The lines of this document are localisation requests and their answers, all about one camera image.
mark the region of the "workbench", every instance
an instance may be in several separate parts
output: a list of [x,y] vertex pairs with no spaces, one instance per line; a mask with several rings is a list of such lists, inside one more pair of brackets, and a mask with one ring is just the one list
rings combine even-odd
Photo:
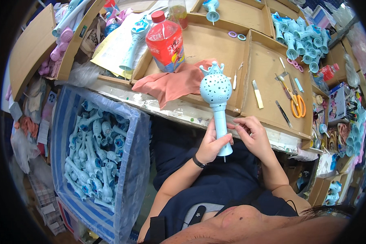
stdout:
[[[156,98],[151,95],[138,93],[131,88],[97,80],[89,87],[90,90],[108,97],[111,100],[127,103],[148,114],[158,115],[168,120],[186,124],[196,128],[206,129],[213,117],[213,111],[209,107],[192,104],[183,100],[169,101],[163,110],[160,110]],[[232,123],[234,117],[226,115],[226,121]],[[266,128],[268,139],[273,150],[286,154],[296,155],[297,145],[301,139]],[[234,138],[240,138],[235,130],[229,130]]]

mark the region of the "navy apron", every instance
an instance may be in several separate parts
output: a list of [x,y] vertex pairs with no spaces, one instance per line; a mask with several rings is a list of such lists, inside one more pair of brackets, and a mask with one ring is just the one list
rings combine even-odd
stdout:
[[[151,149],[157,170],[153,185],[157,191],[172,173],[197,152],[203,135],[202,131],[176,129],[174,125],[153,121]],[[159,214],[165,222],[165,238],[182,229],[188,210],[198,203],[225,205],[221,211],[245,204],[252,205],[269,216],[297,216],[295,210],[282,198],[259,187],[256,157],[241,140],[234,141],[233,153],[226,156],[226,163],[223,157],[217,157],[190,188],[176,194],[167,202]],[[152,227],[149,228],[145,240],[151,239],[151,229]]]

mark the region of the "wrist strap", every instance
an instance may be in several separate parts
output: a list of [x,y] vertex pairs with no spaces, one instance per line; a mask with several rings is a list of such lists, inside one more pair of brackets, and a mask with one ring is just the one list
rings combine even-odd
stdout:
[[205,167],[208,166],[207,164],[203,164],[203,163],[199,162],[198,159],[197,159],[197,157],[195,156],[195,154],[194,154],[194,156],[192,156],[192,160],[194,161],[194,163],[196,165],[198,165],[202,169],[204,169]]

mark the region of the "woman's hand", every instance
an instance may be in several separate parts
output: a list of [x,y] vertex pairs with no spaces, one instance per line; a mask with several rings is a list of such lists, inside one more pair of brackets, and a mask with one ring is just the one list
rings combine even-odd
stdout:
[[267,132],[255,116],[237,118],[233,122],[238,124],[235,126],[235,130],[252,154],[261,161],[275,156],[268,141]]
[[[226,123],[226,127],[228,129],[234,129],[234,125],[230,123]],[[216,139],[216,137],[217,135],[215,133],[214,118],[212,118],[206,130],[205,136],[202,139],[202,143],[199,146],[198,152],[195,154],[198,161],[201,163],[207,164],[213,162],[224,145],[227,143],[233,145],[231,133],[226,134],[219,139]]]

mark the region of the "orange scissors handle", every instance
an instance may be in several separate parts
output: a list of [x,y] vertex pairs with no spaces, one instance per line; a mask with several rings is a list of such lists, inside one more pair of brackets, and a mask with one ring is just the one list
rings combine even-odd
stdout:
[[292,100],[291,100],[291,106],[292,106],[292,112],[293,112],[294,117],[296,117],[296,118],[305,117],[305,114],[306,114],[305,102],[300,95],[297,95],[297,96],[293,95]]

